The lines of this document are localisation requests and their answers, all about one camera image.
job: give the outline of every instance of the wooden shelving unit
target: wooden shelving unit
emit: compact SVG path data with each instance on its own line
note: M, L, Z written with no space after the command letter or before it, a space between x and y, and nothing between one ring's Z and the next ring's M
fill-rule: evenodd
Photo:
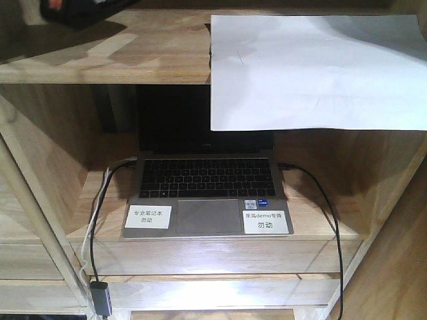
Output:
M211 14L393 12L363 9L367 1L345 8L337 1L332 9L304 3L306 9L272 0L141 1L84 31L45 24L38 1L0 3L0 291L9 293L1 312L91 314L77 278L91 202L107 164L137 153L135 135L102 132L91 85L209 83ZM276 133L275 152L310 170L332 198L347 283L425 158L427 134L284 131ZM282 319L273 317L289 313L273 309L298 308L297 320L327 317L338 297L336 244L323 199L303 174L284 173L292 236L130 241L121 226L132 176L123 170L111 182L95 236L98 271L111 283L115 313L271 309L266 317ZM89 280L92 270L86 272ZM51 300L33 303L40 290Z

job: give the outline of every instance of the sticker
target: sticker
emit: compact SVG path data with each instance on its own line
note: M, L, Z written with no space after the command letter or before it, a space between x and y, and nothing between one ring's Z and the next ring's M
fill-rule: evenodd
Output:
M285 211L243 211L243 222L247 235L289 233Z
M125 228L167 229L172 207L163 205L131 205Z
M260 207L268 207L268 200L267 199L259 199L258 200L258 205Z
M256 210L256 200L245 200L245 209L246 210Z

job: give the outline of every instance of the wooden drawer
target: wooden drawer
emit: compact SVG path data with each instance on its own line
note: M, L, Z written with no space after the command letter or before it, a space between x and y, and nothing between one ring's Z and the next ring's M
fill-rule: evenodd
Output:
M115 308L251 309L327 305L339 279L330 275L105 277Z
M0 245L0 279L62 279L42 245Z
M62 280L0 280L0 292L0 313L84 313Z
M345 267L359 244L360 241L342 241ZM80 244L72 245L79 253ZM254 238L99 242L95 244L95 262L100 275L339 271L335 241ZM87 268L87 273L92 275L93 271Z

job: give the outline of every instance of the cable connector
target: cable connector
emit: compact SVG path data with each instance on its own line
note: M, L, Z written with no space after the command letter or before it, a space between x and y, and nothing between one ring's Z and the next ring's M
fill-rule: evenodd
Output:
M103 319L109 317L113 313L113 307L109 297L108 283L92 281L90 288L96 314L102 315Z

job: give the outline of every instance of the white paper sheet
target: white paper sheet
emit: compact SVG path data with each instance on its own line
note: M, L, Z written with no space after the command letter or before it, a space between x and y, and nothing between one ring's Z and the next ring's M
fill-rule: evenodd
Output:
M214 131L427 130L416 16L212 16Z

